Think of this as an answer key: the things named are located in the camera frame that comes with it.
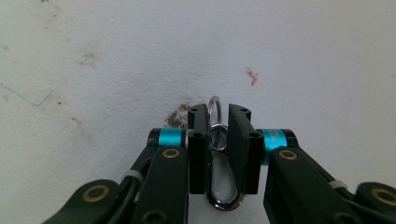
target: orange mark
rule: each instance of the orange mark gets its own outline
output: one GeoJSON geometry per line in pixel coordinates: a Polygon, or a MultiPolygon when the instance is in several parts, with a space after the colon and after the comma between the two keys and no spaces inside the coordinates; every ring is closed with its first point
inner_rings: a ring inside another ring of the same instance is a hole
{"type": "Polygon", "coordinates": [[[257,74],[254,74],[251,70],[247,70],[246,73],[247,73],[251,78],[253,78],[253,81],[251,82],[251,86],[255,86],[256,83],[257,83],[257,80],[259,79],[259,78],[257,77],[257,74]]]}

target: metal carabiner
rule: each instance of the metal carabiner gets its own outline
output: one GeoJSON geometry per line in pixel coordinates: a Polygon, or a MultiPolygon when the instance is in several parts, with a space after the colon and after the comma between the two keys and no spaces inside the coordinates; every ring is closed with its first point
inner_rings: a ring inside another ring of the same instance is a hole
{"type": "Polygon", "coordinates": [[[239,192],[233,176],[233,170],[228,162],[227,125],[221,124],[221,103],[218,96],[212,96],[208,105],[210,124],[210,158],[206,196],[209,202],[220,211],[231,211],[243,201],[244,195],[239,192]],[[213,119],[214,105],[217,117],[213,119]]]}

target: brass screw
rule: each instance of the brass screw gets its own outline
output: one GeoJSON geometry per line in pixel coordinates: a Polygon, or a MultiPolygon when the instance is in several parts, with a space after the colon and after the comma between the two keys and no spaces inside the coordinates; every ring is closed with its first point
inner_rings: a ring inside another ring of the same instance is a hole
{"type": "Polygon", "coordinates": [[[163,156],[165,158],[168,158],[168,159],[176,158],[176,157],[178,157],[178,155],[180,155],[180,152],[177,149],[174,149],[174,148],[166,149],[163,152],[163,156]]]}
{"type": "Polygon", "coordinates": [[[96,185],[87,189],[82,198],[86,203],[96,203],[104,199],[109,192],[108,186],[96,185]]]}
{"type": "Polygon", "coordinates": [[[388,204],[390,206],[396,206],[396,194],[386,190],[375,188],[371,190],[373,196],[378,199],[380,202],[388,204]]]}
{"type": "Polygon", "coordinates": [[[297,159],[297,154],[290,150],[279,151],[279,156],[288,161],[294,161],[295,159],[297,159]]]}

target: blue line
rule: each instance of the blue line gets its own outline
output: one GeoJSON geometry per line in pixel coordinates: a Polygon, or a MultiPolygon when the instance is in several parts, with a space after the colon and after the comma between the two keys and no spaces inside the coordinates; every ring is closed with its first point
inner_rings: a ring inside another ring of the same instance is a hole
{"type": "Polygon", "coordinates": [[[20,95],[19,93],[17,93],[16,91],[14,91],[13,89],[11,89],[10,87],[4,85],[3,83],[0,83],[0,86],[3,87],[4,89],[6,89],[6,90],[8,90],[8,91],[10,91],[10,92],[12,92],[12,93],[14,93],[14,94],[17,95],[18,97],[20,97],[22,100],[26,101],[27,103],[29,103],[29,104],[31,104],[31,105],[33,105],[33,106],[36,106],[36,107],[39,107],[39,106],[43,105],[44,102],[47,101],[47,99],[50,97],[50,95],[51,95],[52,92],[53,92],[53,90],[51,90],[51,91],[47,94],[47,96],[44,98],[44,100],[42,100],[39,104],[35,104],[35,103],[33,103],[32,101],[30,101],[27,97],[25,97],[25,96],[23,96],[23,95],[20,95]]]}

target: blue band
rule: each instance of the blue band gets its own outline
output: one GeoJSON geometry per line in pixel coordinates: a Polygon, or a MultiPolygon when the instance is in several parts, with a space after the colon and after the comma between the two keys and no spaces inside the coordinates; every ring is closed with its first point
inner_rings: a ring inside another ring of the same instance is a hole
{"type": "Polygon", "coordinates": [[[286,139],[286,135],[280,129],[262,129],[262,133],[264,134],[265,147],[265,156],[262,165],[268,165],[271,151],[277,147],[286,147],[288,145],[288,141],[286,139]]]}
{"type": "Polygon", "coordinates": [[[181,147],[181,129],[160,130],[159,147],[181,147]]]}

